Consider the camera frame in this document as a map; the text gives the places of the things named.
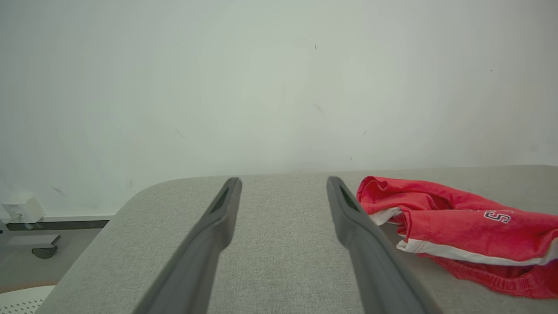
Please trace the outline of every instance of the white power adapter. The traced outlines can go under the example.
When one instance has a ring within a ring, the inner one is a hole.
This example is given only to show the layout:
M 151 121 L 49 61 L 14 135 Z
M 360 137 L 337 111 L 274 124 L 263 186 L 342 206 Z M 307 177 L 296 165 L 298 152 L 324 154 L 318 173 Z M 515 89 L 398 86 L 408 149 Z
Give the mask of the white power adapter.
M 13 222 L 16 223 L 35 223 L 45 215 L 34 196 L 27 200 L 22 199 L 9 204 L 2 204 L 2 206 L 12 217 Z

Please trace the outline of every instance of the red garment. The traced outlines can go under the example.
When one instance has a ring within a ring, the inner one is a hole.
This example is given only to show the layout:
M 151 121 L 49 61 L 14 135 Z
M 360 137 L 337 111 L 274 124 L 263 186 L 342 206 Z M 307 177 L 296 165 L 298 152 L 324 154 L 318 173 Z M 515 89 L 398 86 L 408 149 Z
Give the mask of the red garment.
M 366 177 L 357 200 L 397 248 L 429 257 L 460 279 L 530 298 L 558 298 L 558 216 L 525 212 L 445 185 Z

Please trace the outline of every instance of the gray fabric surface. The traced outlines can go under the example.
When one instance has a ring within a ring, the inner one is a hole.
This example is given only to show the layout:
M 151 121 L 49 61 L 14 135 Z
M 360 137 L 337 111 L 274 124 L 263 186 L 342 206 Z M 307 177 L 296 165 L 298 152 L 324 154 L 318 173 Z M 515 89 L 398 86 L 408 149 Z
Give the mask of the gray fabric surface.
M 356 193 L 367 175 L 450 185 L 526 211 L 558 215 L 558 167 L 502 166 L 241 176 L 231 245 L 210 313 L 362 313 L 349 254 L 335 237 L 325 182 Z M 131 313 L 226 177 L 179 179 L 135 195 L 84 251 L 38 314 Z M 392 226 L 383 227 L 394 245 Z M 494 293 L 399 252 L 445 313 L 556 313 L 558 300 Z

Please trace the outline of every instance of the floor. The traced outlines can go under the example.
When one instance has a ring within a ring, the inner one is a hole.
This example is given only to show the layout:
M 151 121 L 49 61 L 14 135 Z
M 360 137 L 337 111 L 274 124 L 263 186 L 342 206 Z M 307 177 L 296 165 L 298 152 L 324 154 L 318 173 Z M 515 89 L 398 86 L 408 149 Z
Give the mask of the floor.
M 42 280 L 59 280 L 70 269 L 101 229 L 12 231 L 14 235 L 60 234 L 58 251 L 49 259 L 40 259 L 31 250 L 0 251 L 0 287 Z

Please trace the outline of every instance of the white perforated surface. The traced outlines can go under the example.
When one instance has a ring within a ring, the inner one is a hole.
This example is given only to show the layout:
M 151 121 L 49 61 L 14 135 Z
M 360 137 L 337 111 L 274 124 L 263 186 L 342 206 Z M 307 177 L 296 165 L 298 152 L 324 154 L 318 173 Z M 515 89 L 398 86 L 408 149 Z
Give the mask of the white perforated surface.
M 33 314 L 54 286 L 16 290 L 0 294 L 0 314 Z

